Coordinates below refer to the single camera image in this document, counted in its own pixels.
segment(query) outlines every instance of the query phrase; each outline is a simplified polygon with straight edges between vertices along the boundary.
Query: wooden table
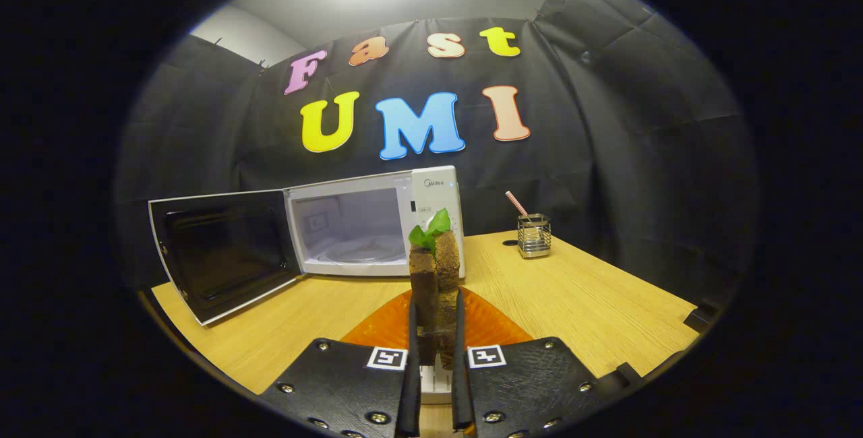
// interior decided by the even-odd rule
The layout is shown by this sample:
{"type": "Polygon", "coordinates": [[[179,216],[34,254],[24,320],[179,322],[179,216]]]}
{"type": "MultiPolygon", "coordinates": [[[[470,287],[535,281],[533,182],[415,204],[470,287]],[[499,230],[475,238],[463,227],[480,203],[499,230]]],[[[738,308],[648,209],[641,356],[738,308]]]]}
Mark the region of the wooden table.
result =
{"type": "MultiPolygon", "coordinates": [[[[697,333],[682,322],[694,305],[554,238],[552,254],[521,259],[502,241],[515,231],[465,238],[463,286],[536,339],[557,336],[594,373],[628,362],[642,376],[697,333]]],[[[204,358],[261,394],[317,337],[339,340],[407,278],[304,276],[224,321],[201,327],[170,282],[153,288],[178,330],[204,358]]],[[[423,405],[420,432],[452,436],[450,405],[423,405]]]]}

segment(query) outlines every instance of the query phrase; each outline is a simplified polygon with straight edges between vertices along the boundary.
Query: white wall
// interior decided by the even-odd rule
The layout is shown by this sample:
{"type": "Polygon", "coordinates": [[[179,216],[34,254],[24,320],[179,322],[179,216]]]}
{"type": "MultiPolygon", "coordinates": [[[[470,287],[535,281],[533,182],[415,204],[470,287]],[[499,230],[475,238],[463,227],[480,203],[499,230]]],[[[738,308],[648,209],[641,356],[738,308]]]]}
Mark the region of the white wall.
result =
{"type": "Polygon", "coordinates": [[[261,18],[232,5],[225,5],[189,32],[264,67],[305,51],[305,47],[261,18]]]}

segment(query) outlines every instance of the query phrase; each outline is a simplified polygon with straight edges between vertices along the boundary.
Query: striped straw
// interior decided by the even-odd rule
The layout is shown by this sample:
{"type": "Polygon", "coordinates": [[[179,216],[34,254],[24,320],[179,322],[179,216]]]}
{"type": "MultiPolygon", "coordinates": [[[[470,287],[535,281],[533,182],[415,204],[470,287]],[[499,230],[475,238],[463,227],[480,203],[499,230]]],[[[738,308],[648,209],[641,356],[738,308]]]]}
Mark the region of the striped straw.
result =
{"type": "Polygon", "coordinates": [[[527,211],[525,210],[525,208],[521,207],[521,204],[519,204],[518,201],[515,200],[515,195],[512,195],[512,192],[507,191],[506,197],[509,197],[509,202],[512,202],[512,205],[514,205],[515,208],[518,209],[521,215],[527,215],[527,211]]]}

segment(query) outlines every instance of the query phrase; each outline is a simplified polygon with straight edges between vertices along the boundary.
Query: microwave door window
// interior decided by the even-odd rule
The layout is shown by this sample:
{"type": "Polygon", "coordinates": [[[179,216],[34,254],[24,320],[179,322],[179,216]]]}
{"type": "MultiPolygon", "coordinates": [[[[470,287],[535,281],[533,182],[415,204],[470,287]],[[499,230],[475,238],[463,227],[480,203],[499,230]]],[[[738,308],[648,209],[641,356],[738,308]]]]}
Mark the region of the microwave door window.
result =
{"type": "Polygon", "coordinates": [[[307,263],[371,264],[406,259],[395,189],[294,202],[307,263]]]}
{"type": "Polygon", "coordinates": [[[169,214],[179,277],[203,309],[255,291],[283,271],[275,214],[231,208],[169,214]]]}

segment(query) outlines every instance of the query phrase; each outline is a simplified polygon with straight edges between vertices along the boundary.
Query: open microwave door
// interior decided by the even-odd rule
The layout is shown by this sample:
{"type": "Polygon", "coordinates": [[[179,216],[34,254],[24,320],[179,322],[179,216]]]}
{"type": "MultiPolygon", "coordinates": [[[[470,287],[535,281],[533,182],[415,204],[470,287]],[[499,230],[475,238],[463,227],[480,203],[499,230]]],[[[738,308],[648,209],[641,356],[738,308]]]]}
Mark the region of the open microwave door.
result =
{"type": "Polygon", "coordinates": [[[294,256],[283,190],[149,201],[167,275],[207,325],[290,284],[294,256]]]}

